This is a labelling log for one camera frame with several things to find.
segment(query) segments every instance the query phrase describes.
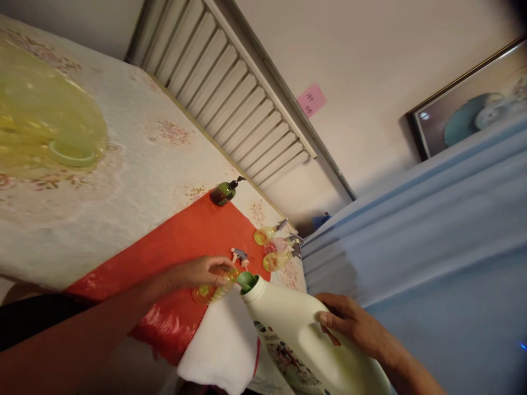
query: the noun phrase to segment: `white towel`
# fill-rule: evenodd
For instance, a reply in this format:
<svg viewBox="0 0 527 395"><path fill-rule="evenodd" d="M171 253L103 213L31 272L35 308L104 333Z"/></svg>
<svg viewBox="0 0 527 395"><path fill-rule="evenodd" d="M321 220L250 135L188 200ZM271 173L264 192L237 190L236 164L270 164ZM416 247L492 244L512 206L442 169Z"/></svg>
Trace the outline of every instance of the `white towel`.
<svg viewBox="0 0 527 395"><path fill-rule="evenodd" d="M187 381L239 395L253 378L258 335L236 285L211 304L183 355L177 373Z"/></svg>

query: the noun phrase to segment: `pink sticky note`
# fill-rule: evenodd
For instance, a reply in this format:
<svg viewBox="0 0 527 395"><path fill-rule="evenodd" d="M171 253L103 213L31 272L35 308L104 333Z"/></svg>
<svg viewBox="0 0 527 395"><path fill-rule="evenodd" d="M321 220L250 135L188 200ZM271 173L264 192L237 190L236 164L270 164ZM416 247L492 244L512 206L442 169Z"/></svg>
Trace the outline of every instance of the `pink sticky note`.
<svg viewBox="0 0 527 395"><path fill-rule="evenodd" d="M308 118L315 115L328 102L316 82L298 96L296 101L298 101L302 111Z"/></svg>

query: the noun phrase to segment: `red cloth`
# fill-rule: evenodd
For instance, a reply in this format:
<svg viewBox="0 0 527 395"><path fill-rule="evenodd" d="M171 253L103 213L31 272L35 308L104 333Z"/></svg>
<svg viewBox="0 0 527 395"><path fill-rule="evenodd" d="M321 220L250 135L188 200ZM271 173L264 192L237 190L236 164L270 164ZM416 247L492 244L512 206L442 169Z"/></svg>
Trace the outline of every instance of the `red cloth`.
<svg viewBox="0 0 527 395"><path fill-rule="evenodd" d="M249 270L269 281L271 274L262 266L264 248L254 241L255 230L232 203L218 207L206 194L65 292L101 302L170 266L203 255L231 257L231 247L245 251ZM177 365L206 309L194 302L190 289L177 290L158 301L131 335Z"/></svg>

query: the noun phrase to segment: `hand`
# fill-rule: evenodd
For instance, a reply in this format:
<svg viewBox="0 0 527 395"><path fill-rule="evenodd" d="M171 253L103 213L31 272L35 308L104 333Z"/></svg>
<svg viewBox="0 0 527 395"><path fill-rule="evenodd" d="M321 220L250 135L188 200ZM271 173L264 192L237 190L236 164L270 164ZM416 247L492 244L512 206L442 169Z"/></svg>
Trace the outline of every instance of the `hand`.
<svg viewBox="0 0 527 395"><path fill-rule="evenodd" d="M223 276L217 274L225 273L232 268L234 268L234 265L227 257L203 256L174 266L167 270L164 275L169 281L169 287L172 290L194 288L200 285L222 286L226 283L226 280Z"/></svg>
<svg viewBox="0 0 527 395"><path fill-rule="evenodd" d="M379 361L381 365L398 365L408 358L407 351L398 340L353 299L334 294L318 294L315 298L324 303L330 311L319 313L318 321L333 344L340 343L326 328L345 335L362 352Z"/></svg>

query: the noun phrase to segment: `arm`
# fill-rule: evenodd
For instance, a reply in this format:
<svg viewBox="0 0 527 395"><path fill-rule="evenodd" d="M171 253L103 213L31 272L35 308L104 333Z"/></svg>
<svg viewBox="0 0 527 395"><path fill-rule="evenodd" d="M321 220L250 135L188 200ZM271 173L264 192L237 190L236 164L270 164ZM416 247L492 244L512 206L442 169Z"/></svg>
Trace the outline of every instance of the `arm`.
<svg viewBox="0 0 527 395"><path fill-rule="evenodd" d="M0 354L0 387L8 393L75 393L154 303L178 288L223 285L209 272L232 267L226 257L202 257L175 266Z"/></svg>
<svg viewBox="0 0 527 395"><path fill-rule="evenodd" d="M366 355L376 359L399 394L445 394L434 377L401 343L354 300L334 294L318 294L330 313L320 313L322 330L335 330L351 339ZM338 340L330 335L335 345Z"/></svg>

